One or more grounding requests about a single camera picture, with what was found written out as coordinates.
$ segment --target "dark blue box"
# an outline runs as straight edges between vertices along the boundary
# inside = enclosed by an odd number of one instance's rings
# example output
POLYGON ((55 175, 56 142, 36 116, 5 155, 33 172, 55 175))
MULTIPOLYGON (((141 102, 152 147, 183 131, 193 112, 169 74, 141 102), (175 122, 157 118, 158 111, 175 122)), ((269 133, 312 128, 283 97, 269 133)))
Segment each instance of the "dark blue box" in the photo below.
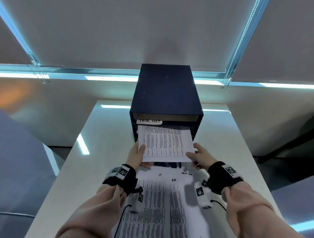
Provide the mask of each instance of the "dark blue box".
POLYGON ((137 119, 189 127, 194 139, 203 115, 189 65, 142 64, 130 109, 135 141, 137 119))

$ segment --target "white table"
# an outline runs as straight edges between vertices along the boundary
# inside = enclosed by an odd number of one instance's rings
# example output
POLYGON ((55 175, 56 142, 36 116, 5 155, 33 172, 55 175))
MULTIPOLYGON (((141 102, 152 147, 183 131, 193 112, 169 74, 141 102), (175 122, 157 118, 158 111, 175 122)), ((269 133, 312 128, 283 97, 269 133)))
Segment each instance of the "white table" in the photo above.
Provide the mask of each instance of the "white table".
MULTIPOLYGON (((131 102, 97 102, 81 132, 90 154, 83 155, 78 142, 74 144, 26 238, 53 238, 72 212, 96 193, 109 169, 125 163, 134 144, 129 109, 101 105, 131 105, 131 102)), ((214 111, 204 111, 194 141, 218 160, 232 165, 281 216, 228 107, 223 104, 202 104, 202 107, 214 111)), ((235 237, 222 209, 214 208, 212 216, 219 234, 235 237)))

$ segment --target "right hand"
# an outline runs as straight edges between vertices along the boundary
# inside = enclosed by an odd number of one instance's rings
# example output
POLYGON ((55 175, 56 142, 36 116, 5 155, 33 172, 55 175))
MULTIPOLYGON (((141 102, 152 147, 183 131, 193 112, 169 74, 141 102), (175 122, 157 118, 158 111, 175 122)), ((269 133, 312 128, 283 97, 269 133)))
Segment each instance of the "right hand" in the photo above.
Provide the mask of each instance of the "right hand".
POLYGON ((194 143, 194 147, 198 150, 195 153, 186 152, 186 156, 190 158, 192 161, 198 162, 202 168, 208 171, 208 168, 217 162, 217 160, 199 143, 194 143))

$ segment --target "left hand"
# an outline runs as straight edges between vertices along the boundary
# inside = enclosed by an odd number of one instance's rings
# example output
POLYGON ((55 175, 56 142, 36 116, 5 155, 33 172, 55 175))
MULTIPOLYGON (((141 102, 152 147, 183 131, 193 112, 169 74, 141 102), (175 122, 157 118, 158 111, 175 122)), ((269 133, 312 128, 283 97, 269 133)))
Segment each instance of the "left hand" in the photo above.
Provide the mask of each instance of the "left hand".
POLYGON ((141 165, 145 168, 149 168, 150 166, 152 166, 153 165, 152 162, 142 163, 145 148, 146 146, 143 144, 138 150, 137 141, 130 150, 126 164, 132 166, 135 170, 137 170, 141 165))

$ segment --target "stack of papers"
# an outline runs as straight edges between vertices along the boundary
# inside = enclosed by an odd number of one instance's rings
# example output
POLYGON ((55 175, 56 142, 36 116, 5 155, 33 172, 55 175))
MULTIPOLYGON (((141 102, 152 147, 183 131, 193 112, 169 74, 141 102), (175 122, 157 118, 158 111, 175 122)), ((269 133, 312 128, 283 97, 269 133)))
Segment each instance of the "stack of papers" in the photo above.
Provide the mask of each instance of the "stack of papers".
POLYGON ((146 145, 143 162, 190 162, 186 152, 195 152, 190 130, 138 126, 138 148, 146 145))

